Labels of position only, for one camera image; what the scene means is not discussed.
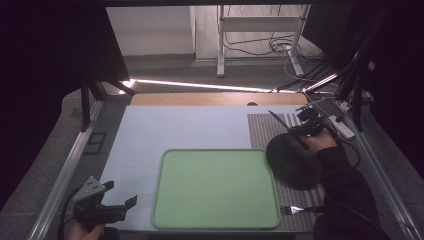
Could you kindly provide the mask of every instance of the human hand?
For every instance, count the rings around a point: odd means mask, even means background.
[[[78,221],[74,221],[69,230],[67,240],[98,240],[103,234],[105,225],[97,225],[91,232],[88,232]]]
[[[321,132],[314,137],[300,136],[300,140],[309,146],[314,153],[319,152],[324,148],[337,147],[337,143],[327,129],[322,129]]]

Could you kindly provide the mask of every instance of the black sleeve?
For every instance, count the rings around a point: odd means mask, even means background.
[[[342,147],[317,153],[323,166],[325,213],[314,225],[314,239],[383,239],[373,224],[380,225],[371,189],[364,176],[350,166]],[[366,222],[346,207],[362,214]]]

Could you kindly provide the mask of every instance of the person's arm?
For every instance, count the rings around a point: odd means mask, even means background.
[[[325,129],[315,137],[301,140],[316,152],[323,167],[326,212],[314,225],[314,239],[383,239],[375,228],[380,223],[371,189],[364,176],[351,167],[344,149]]]

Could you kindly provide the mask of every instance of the metal frame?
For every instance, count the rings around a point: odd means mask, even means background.
[[[102,106],[103,102],[94,102],[91,109],[90,124],[85,132],[80,132],[78,134],[74,146],[72,147],[46,202],[44,203],[43,209],[33,225],[30,235],[28,236],[28,240],[41,240],[46,236],[63,196],[65,195],[65,191],[68,188],[69,182],[71,181],[72,175],[74,174],[75,168],[83,154],[84,147],[93,132]]]
[[[225,76],[224,37],[226,32],[294,32],[292,46],[295,47],[288,47],[287,53],[296,75],[303,76],[302,67],[296,56],[296,46],[299,43],[309,6],[310,5],[305,5],[303,7],[302,14],[299,17],[225,17],[224,5],[220,5],[216,75],[220,78]]]
[[[405,203],[400,197],[399,193],[396,191],[395,187],[391,183],[389,177],[384,171],[383,167],[380,164],[379,159],[372,150],[372,147],[367,141],[364,133],[362,133],[354,124],[354,121],[349,117],[345,117],[347,120],[347,125],[350,129],[353,130],[357,136],[357,141],[362,148],[363,153],[367,157],[367,164],[371,171],[374,173],[375,180],[380,186],[380,189],[386,198],[387,203],[392,209],[393,214],[396,217],[396,220],[399,222],[400,228],[403,230],[405,236],[409,240],[420,240],[423,239],[423,236],[420,233],[419,227],[414,223],[414,220],[409,213]]]

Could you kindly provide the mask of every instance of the wall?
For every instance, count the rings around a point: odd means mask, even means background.
[[[188,6],[107,8],[123,56],[194,53],[192,11]]]

